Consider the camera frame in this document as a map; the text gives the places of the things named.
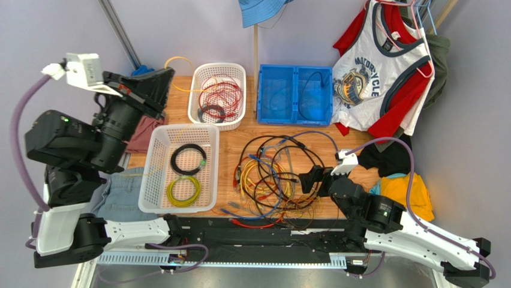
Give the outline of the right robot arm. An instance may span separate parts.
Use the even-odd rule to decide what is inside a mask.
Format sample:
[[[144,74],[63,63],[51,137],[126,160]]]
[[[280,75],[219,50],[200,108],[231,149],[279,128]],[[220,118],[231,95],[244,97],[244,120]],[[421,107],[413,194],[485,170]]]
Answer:
[[[376,250],[421,263],[459,287],[484,287],[491,277],[481,257],[491,252],[485,238],[467,239],[412,217],[402,204],[369,194],[332,168],[315,165],[299,174],[304,193],[318,185],[318,196],[329,197],[347,219],[339,243],[352,252]]]

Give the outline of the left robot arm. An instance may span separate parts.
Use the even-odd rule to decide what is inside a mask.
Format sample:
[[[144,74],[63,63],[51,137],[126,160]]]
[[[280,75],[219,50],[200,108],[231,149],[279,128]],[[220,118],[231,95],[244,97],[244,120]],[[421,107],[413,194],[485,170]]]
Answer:
[[[87,262],[124,244],[162,243],[172,233],[165,219],[117,224],[84,208],[106,182],[103,174],[122,172],[120,160],[142,116],[163,117],[174,69],[138,76],[85,67],[64,71],[69,85],[104,102],[91,124],[48,110],[25,134],[27,157],[46,166],[44,208],[32,226],[36,268]]]

